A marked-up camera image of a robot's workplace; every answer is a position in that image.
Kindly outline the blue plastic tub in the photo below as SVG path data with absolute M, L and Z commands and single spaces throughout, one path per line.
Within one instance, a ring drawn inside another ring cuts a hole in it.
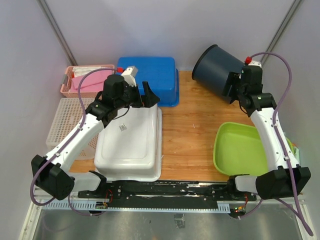
M 127 56 L 120 57 L 117 66 L 138 69 L 135 80 L 143 94 L 143 81 L 147 81 L 151 90 L 160 98 L 160 107 L 176 107 L 180 101 L 179 72 L 173 57 Z

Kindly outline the black round bucket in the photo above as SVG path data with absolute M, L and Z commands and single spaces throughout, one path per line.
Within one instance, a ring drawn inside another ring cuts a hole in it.
M 214 44 L 200 56 L 192 70 L 191 78 L 229 103 L 230 97 L 222 95 L 227 78 L 230 72 L 240 73 L 243 65 L 242 61 Z

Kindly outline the large white plastic tub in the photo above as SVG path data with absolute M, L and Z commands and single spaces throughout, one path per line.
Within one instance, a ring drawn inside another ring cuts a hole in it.
M 154 182 L 162 171 L 162 111 L 121 109 L 98 134 L 95 170 L 108 181 Z

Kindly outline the lime green plastic tub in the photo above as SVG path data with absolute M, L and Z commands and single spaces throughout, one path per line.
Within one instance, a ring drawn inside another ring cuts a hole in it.
M 257 129 L 236 122 L 220 125 L 214 141 L 213 164 L 227 176 L 260 176 L 269 171 Z

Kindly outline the white perforated plastic basket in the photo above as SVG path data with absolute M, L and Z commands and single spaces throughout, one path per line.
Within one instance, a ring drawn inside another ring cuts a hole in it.
M 93 98 L 82 98 L 84 107 L 93 102 Z M 57 147 L 57 145 L 71 132 L 71 130 L 80 124 L 83 117 L 83 110 L 79 99 L 76 98 L 61 98 L 58 104 L 51 128 L 49 130 L 46 146 L 48 152 Z M 76 160 L 94 159 L 98 141 L 98 134 L 92 138 Z

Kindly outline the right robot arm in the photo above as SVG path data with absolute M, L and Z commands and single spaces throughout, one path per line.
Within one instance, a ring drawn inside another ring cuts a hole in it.
M 230 72 L 222 94 L 230 101 L 238 101 L 251 119 L 260 136 L 267 159 L 268 172 L 253 176 L 232 175 L 226 193 L 232 200 L 245 192 L 259 195 L 264 200 L 298 196 L 311 178 L 308 167 L 295 158 L 282 130 L 277 104 L 271 93 L 263 92 L 263 70 L 260 64 L 246 64 L 240 73 Z

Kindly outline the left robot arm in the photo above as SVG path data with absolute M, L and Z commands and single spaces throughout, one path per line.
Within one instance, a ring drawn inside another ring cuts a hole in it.
M 96 171 L 70 175 L 69 170 L 83 148 L 112 120 L 117 119 L 118 111 L 126 108 L 151 108 L 160 98 L 151 90 L 149 83 L 142 83 L 144 94 L 140 94 L 135 84 L 129 84 L 124 74 L 112 74 L 104 81 L 88 107 L 83 107 L 80 122 L 45 156 L 36 155 L 31 160 L 33 179 L 30 185 L 31 200 L 39 205 L 34 196 L 34 187 L 39 187 L 56 200 L 64 200 L 72 192 L 90 191 L 96 198 L 107 193 L 107 179 Z

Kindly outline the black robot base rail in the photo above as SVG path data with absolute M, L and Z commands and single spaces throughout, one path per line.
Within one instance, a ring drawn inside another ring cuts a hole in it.
M 108 181 L 101 190 L 80 191 L 80 199 L 121 201 L 151 199 L 156 203 L 190 203 L 193 200 L 254 202 L 257 197 L 249 192 L 232 192 L 226 182 L 157 180 L 139 182 L 133 180 Z

